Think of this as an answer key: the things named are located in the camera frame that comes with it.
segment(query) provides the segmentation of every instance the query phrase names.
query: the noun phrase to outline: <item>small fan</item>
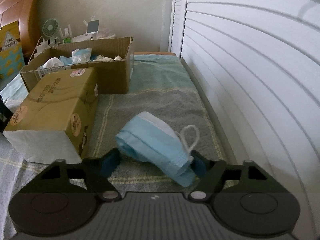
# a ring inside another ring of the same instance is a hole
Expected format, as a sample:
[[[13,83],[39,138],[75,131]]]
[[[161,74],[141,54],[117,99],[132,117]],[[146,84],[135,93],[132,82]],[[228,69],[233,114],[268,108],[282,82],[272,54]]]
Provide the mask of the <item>small fan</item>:
[[[50,44],[55,44],[54,35],[58,30],[59,22],[56,19],[49,19],[42,26],[42,32],[45,36],[50,38]]]

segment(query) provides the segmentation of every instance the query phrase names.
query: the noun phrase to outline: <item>white louvered shutter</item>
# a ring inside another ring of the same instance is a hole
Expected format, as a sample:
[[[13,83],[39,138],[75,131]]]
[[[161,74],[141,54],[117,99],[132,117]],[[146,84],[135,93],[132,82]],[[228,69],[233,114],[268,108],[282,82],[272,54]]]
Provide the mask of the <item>white louvered shutter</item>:
[[[180,57],[187,0],[173,0],[172,4],[172,30],[169,41],[171,48],[169,51]]]
[[[181,56],[237,162],[254,160],[295,194],[301,215],[294,234],[314,240],[320,235],[320,0],[187,0]]]

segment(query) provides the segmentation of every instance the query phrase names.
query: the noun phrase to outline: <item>blue surgical mask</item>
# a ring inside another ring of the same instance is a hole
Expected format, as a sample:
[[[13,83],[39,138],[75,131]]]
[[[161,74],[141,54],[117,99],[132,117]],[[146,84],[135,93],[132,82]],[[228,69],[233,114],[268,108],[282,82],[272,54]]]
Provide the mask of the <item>blue surgical mask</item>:
[[[188,147],[184,132],[189,128],[196,131],[196,140]],[[192,149],[199,140],[199,130],[188,125],[181,133],[148,112],[133,117],[116,135],[116,141],[122,153],[141,161],[151,162],[160,168],[169,178],[187,187],[195,179],[190,168]]]

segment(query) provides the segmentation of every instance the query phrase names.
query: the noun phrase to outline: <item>wooden headboard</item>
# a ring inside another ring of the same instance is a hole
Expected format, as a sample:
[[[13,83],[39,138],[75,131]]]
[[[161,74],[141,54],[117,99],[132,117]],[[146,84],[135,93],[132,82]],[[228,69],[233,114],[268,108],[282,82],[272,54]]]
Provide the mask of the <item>wooden headboard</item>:
[[[25,60],[31,57],[41,36],[37,0],[0,0],[0,27],[19,21],[22,52]]]

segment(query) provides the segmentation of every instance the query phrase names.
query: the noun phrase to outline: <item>tissue box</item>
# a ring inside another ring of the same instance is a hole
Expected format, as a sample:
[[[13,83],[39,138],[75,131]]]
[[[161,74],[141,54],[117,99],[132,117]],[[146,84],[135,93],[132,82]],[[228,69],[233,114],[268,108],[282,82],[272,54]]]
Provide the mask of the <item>tissue box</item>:
[[[92,55],[103,55],[110,58],[115,58],[120,55],[123,60],[88,62],[71,65],[71,68],[97,68],[100,94],[127,93],[134,60],[133,37],[73,42],[46,49],[21,69],[21,77],[28,91],[30,92],[41,80],[37,68],[50,58],[59,58],[60,56],[71,57],[73,50],[87,48],[92,49]]]
[[[80,163],[94,121],[97,82],[95,68],[45,75],[13,114],[4,136],[28,162]]]

